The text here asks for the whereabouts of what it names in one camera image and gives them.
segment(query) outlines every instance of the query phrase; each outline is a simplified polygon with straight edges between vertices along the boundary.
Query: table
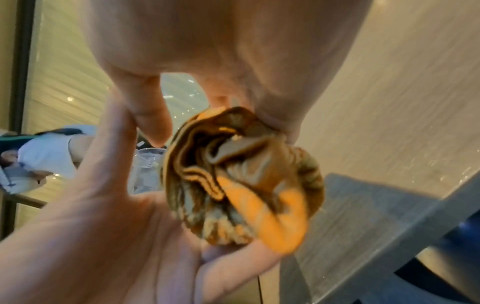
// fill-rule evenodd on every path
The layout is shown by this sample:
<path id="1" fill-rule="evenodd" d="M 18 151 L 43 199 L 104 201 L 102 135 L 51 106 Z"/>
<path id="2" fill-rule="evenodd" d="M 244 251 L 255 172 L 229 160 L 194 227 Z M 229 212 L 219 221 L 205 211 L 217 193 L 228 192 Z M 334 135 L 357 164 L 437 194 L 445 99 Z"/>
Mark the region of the table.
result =
<path id="1" fill-rule="evenodd" d="M 480 2 L 375 1 L 302 126 L 327 196 L 265 304 L 350 304 L 480 209 Z"/>

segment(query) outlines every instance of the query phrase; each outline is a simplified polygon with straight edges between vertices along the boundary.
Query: brown scrunchie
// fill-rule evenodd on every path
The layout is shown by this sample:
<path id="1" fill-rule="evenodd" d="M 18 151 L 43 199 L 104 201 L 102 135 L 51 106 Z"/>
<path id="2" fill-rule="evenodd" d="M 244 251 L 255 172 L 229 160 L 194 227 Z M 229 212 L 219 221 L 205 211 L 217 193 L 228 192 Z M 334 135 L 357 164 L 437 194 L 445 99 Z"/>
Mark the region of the brown scrunchie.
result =
<path id="1" fill-rule="evenodd" d="M 324 200 L 317 162 L 241 107 L 208 109 L 188 120 L 160 175 L 170 208 L 211 244 L 260 238 L 291 253 Z"/>

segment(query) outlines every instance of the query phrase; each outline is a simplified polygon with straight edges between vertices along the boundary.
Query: orange fabric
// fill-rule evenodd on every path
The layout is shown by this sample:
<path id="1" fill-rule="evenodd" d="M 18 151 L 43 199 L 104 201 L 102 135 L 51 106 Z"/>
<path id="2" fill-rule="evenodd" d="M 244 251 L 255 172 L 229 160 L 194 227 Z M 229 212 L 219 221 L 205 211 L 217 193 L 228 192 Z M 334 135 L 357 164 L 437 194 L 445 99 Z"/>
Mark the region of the orange fabric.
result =
<path id="1" fill-rule="evenodd" d="M 317 162 L 245 108 L 208 109 L 175 134 L 161 173 L 168 204 L 212 244 L 260 238 L 293 252 L 324 200 Z"/>

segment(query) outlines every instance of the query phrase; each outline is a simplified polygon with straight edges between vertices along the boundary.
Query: yellow wall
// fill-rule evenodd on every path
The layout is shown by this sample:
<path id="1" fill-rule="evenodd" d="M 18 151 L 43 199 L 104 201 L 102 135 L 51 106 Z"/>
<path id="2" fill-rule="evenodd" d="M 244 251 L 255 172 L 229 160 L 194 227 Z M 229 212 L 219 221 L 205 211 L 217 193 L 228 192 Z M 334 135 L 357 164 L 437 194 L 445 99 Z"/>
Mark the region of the yellow wall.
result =
<path id="1" fill-rule="evenodd" d="M 17 1 L 0 0 L 0 129 L 9 125 Z"/>

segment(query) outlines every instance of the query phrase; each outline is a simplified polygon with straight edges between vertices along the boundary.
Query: hand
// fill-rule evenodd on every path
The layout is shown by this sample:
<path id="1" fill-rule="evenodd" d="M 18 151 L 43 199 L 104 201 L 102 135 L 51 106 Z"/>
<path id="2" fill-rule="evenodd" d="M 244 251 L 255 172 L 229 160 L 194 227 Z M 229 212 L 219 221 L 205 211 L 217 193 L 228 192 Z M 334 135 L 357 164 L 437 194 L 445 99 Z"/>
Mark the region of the hand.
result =
<path id="1" fill-rule="evenodd" d="M 107 104 L 57 203 L 0 243 L 1 303 L 201 303 L 280 260 L 260 241 L 209 246 L 171 216 L 162 192 L 129 196 L 136 126 Z"/>
<path id="2" fill-rule="evenodd" d="M 82 0 L 87 41 L 155 146 L 172 134 L 160 74 L 189 73 L 294 142 L 372 0 Z"/>

